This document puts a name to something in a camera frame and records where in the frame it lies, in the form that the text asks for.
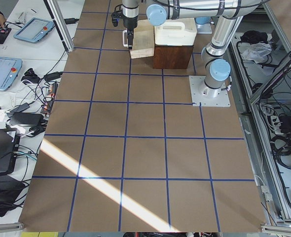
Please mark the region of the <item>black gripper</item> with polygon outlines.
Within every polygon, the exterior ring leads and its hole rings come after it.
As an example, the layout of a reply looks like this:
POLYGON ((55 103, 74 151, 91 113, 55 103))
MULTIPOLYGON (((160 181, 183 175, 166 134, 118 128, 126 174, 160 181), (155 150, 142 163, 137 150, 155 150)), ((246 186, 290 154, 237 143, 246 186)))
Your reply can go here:
POLYGON ((128 48, 133 48, 133 40, 134 40, 134 29, 138 25, 138 16, 135 17, 127 17, 125 15, 122 16, 123 25, 127 29, 127 43, 128 48))

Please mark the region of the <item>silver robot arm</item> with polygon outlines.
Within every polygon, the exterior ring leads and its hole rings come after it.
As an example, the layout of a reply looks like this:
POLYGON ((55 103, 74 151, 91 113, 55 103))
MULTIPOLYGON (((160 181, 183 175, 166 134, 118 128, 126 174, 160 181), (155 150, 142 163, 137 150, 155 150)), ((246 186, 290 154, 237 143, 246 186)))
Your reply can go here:
POLYGON ((199 85, 200 94, 215 98, 230 74, 230 65, 222 56, 243 17, 261 4, 261 0, 150 0, 146 14, 154 26, 166 20, 218 17, 212 38, 202 50, 207 75, 199 85))
POLYGON ((123 0, 122 1, 122 19, 123 25, 127 29, 128 48, 132 49, 134 39, 134 29, 138 25, 139 1, 123 0))

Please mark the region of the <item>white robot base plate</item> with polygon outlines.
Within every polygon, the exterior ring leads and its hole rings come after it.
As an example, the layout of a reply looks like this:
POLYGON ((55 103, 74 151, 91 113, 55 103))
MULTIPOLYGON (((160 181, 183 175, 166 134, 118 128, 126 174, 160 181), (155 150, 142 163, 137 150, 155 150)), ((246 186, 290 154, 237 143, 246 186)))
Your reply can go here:
POLYGON ((225 82, 218 89, 205 85, 205 76, 189 76, 192 105, 196 107, 230 107, 225 82))

